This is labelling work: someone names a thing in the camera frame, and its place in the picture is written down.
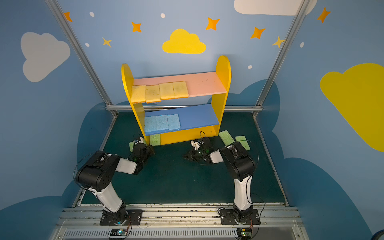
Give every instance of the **orange star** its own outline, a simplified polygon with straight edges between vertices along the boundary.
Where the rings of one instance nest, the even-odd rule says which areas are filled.
[[[323,10],[323,13],[319,16],[317,20],[321,20],[322,23],[324,23],[325,18],[330,14],[331,12],[328,12],[325,8]]]
[[[138,23],[138,24],[133,23],[133,22],[131,22],[131,23],[132,23],[132,25],[133,25],[133,30],[132,30],[132,32],[134,32],[134,31],[141,32],[141,30],[140,30],[141,23]]]
[[[212,20],[212,19],[208,18],[208,26],[207,26],[206,30],[213,29],[216,31],[216,24],[219,20],[220,19]]]
[[[72,19],[70,18],[70,12],[68,12],[68,13],[64,13],[64,16],[65,16],[65,18],[66,18],[68,21],[73,22]]]
[[[258,29],[258,28],[255,28],[255,32],[254,32],[253,35],[251,36],[251,39],[253,39],[253,38],[258,38],[258,39],[260,39],[260,38],[262,37],[262,33],[263,33],[264,30],[265,30],[265,28],[264,28],[264,29]]]

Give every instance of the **green sponge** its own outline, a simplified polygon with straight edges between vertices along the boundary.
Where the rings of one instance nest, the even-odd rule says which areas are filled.
[[[129,150],[130,150],[131,152],[133,152],[133,142],[130,142],[130,143],[129,143]]]
[[[159,146],[160,145],[160,134],[150,135],[149,136],[149,143],[152,146]]]
[[[245,148],[245,150],[249,151],[251,148],[249,147],[248,145],[248,142],[247,142],[247,139],[245,138],[245,136],[237,136],[235,137],[236,141],[238,141],[239,143],[241,143],[241,145],[243,145],[243,147]]]
[[[235,141],[227,130],[219,132],[218,135],[226,146],[232,144]]]

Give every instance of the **yellow shelf side panel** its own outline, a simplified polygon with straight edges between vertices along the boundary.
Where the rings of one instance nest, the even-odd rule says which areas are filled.
[[[134,78],[133,78],[131,69],[129,68],[128,64],[126,64],[126,63],[124,63],[121,66],[121,77],[122,77],[122,82],[123,82],[124,89],[125,89],[125,94],[127,94],[129,104],[131,105],[132,111],[135,114],[135,117],[136,117],[137,123],[139,124],[140,130],[144,136],[145,141],[148,144],[150,144],[149,143],[149,136],[146,136],[145,132],[144,132],[145,111],[143,108],[143,104],[142,103],[133,103],[133,104],[131,103],[132,86],[133,86]]]
[[[160,144],[165,145],[197,139],[200,138],[200,131],[204,132],[207,137],[214,137],[218,135],[218,133],[215,132],[215,126],[198,127],[182,131],[162,133],[160,134]]]
[[[231,86],[231,64],[229,63],[229,59],[227,56],[220,56],[217,60],[216,64],[216,74],[220,78],[224,88],[226,89],[226,93],[220,93],[212,95],[212,107],[216,113],[217,120],[219,125],[215,125],[214,129],[216,135],[220,130],[221,120],[223,119],[223,113],[225,109],[225,104],[227,102],[229,87]]]

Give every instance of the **white cloud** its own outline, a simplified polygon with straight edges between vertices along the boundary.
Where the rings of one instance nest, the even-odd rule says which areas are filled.
[[[38,82],[60,66],[71,54],[70,47],[49,33],[24,33],[22,52],[26,61],[23,72],[31,82]]]
[[[310,13],[317,0],[310,0],[306,14]],[[301,0],[235,0],[235,10],[242,14],[266,14],[294,16]]]

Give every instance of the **yellow star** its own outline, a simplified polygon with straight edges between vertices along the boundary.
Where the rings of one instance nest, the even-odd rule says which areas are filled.
[[[132,25],[133,25],[133,30],[132,30],[132,32],[134,32],[134,31],[141,32],[141,30],[140,30],[141,23],[138,23],[138,24],[133,23],[133,22],[131,22],[131,23],[132,23]]]
[[[330,14],[331,12],[328,12],[325,8],[323,10],[323,13],[319,16],[317,20],[321,20],[322,23],[324,23],[325,18]]]
[[[73,22],[72,19],[70,18],[70,12],[68,12],[68,13],[64,13],[64,16],[65,16],[65,18],[66,18],[68,21]]]
[[[274,43],[274,44],[272,44],[272,46],[273,46],[273,45],[277,45],[277,46],[280,48],[281,43],[284,42],[284,41],[285,41],[285,39],[280,40],[280,36],[278,36],[278,37],[277,37],[277,42]]]
[[[107,41],[107,40],[105,40],[104,38],[103,38],[103,40],[104,40],[103,45],[108,45],[108,46],[111,48],[111,45],[110,45],[109,43],[110,43],[112,40]]]
[[[265,30],[265,28],[264,28],[264,29],[258,29],[258,28],[255,28],[255,32],[254,32],[253,35],[251,36],[251,39],[253,39],[253,38],[258,38],[258,39],[260,39],[260,38],[262,37],[262,33],[263,33],[264,30]]]
[[[207,26],[206,30],[213,29],[216,31],[216,24],[219,20],[220,19],[212,20],[212,19],[208,18],[208,26]]]

